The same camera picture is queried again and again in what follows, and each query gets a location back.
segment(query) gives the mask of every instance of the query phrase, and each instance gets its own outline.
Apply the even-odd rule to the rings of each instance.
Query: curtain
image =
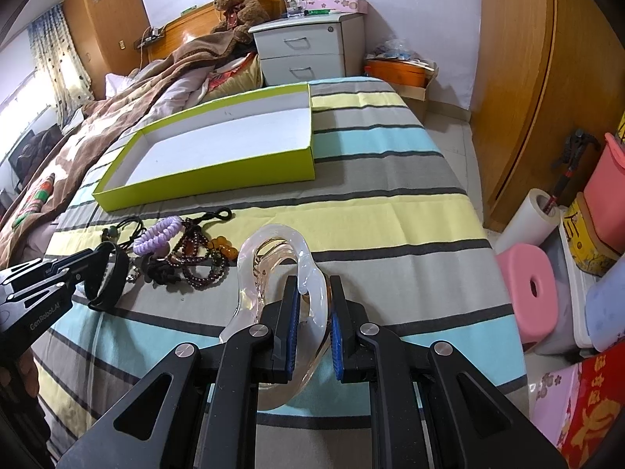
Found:
[[[28,25],[28,38],[37,73],[49,77],[59,126],[63,127],[93,95],[91,78],[76,53],[61,4]]]

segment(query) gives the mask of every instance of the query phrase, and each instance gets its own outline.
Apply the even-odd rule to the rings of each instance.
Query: wooden headboard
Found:
[[[258,0],[270,15],[271,19],[278,19],[286,6],[284,0]],[[211,29],[220,22],[220,12],[215,9],[213,2],[199,7],[188,14],[180,16],[165,26],[165,37],[148,46],[150,61],[167,58],[180,45],[211,32]]]

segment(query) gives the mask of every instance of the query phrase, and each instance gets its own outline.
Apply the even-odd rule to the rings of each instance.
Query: gray drawer cabinet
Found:
[[[361,75],[362,14],[279,19],[250,28],[268,86]]]

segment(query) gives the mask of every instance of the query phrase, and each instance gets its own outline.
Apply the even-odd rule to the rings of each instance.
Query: drawer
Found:
[[[261,60],[303,54],[343,54],[339,23],[290,26],[254,34]]]
[[[301,55],[261,60],[268,86],[345,77],[343,55]]]

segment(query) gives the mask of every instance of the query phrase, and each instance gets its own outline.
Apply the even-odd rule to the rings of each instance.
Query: orange bead cluster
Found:
[[[232,246],[225,236],[218,236],[208,242],[208,250],[217,249],[228,261],[234,261],[239,255],[239,251]]]

